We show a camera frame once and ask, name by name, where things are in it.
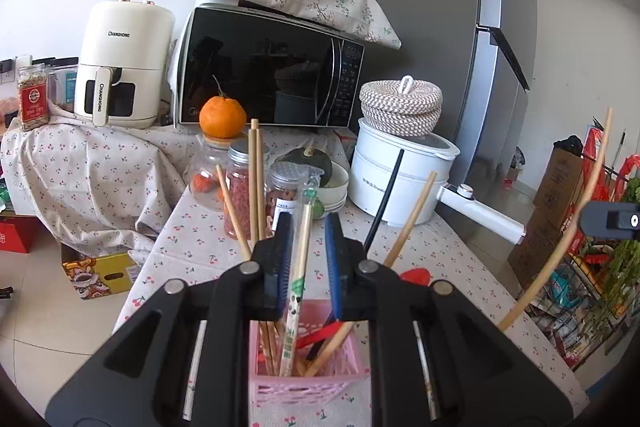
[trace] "red label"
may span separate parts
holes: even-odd
[[[47,89],[46,84],[39,86],[23,87],[20,90],[22,102],[22,121],[27,122],[47,114]]]

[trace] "gray refrigerator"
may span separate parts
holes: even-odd
[[[460,149],[449,182],[470,184],[490,204],[511,164],[532,87],[537,0],[377,1],[402,48],[368,46],[361,80],[410,74],[439,86],[444,101],[434,132]]]

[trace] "microwave control panel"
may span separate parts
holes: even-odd
[[[340,62],[340,77],[334,103],[329,113],[328,126],[348,127],[351,111],[356,98],[356,88],[360,77],[360,67],[364,46],[355,42],[344,41],[342,46],[342,60]]]

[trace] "pink basket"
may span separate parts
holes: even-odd
[[[331,312],[328,300],[304,300],[300,311],[300,336],[317,331]],[[258,362],[258,324],[251,323],[249,342],[249,397],[255,405],[315,405],[338,396],[355,381],[367,378],[364,372],[358,340],[351,331],[340,349],[315,377],[268,377],[264,363]],[[311,346],[299,349],[306,356]]]

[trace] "silver bolt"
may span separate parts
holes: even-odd
[[[434,292],[443,297],[453,293],[453,285],[449,281],[436,281],[431,287]]]
[[[364,259],[358,263],[358,269],[362,273],[373,273],[378,269],[378,263],[370,259]]]
[[[240,271],[245,275],[256,273],[260,269],[260,265],[255,261],[245,261],[240,265]]]
[[[184,281],[182,279],[169,279],[164,283],[163,288],[169,295],[180,293],[184,288]]]

